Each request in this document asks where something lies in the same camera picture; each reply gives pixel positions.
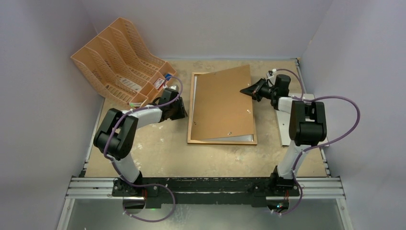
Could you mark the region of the brown backing board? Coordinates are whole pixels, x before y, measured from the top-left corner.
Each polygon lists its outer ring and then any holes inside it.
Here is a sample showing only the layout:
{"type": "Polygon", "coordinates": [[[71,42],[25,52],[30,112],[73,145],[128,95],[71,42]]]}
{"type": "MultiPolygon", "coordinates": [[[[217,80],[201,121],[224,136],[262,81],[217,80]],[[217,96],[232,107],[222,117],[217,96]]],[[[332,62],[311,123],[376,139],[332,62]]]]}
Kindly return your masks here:
{"type": "Polygon", "coordinates": [[[192,77],[189,143],[255,145],[253,102],[239,91],[251,85],[244,65],[192,77]]]}

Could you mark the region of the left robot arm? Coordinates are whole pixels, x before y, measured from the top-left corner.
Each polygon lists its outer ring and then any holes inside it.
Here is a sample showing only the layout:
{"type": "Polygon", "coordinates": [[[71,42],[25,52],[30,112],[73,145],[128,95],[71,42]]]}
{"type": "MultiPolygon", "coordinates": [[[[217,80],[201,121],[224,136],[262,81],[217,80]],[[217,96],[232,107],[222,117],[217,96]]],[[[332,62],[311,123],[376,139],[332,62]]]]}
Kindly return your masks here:
{"type": "Polygon", "coordinates": [[[145,107],[121,111],[109,109],[96,131],[93,145],[110,161],[125,182],[124,190],[131,196],[142,192],[142,173],[133,162],[130,151],[135,133],[147,125],[187,117],[181,92],[165,88],[162,95],[145,107]]]}

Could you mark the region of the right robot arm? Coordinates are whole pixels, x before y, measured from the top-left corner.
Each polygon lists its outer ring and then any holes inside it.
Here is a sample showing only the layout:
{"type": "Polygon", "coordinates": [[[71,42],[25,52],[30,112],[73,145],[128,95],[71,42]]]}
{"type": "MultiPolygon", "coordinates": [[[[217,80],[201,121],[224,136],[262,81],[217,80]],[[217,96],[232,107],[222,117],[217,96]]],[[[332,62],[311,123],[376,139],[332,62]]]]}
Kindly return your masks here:
{"type": "Polygon", "coordinates": [[[275,167],[269,181],[269,189],[280,195],[296,185],[296,170],[305,158],[305,150],[317,146],[327,137],[327,122],[323,102],[304,102],[289,97],[291,78],[276,76],[274,83],[262,78],[255,84],[240,90],[255,101],[269,99],[271,106],[290,115],[288,134],[290,145],[283,160],[275,167]]]}

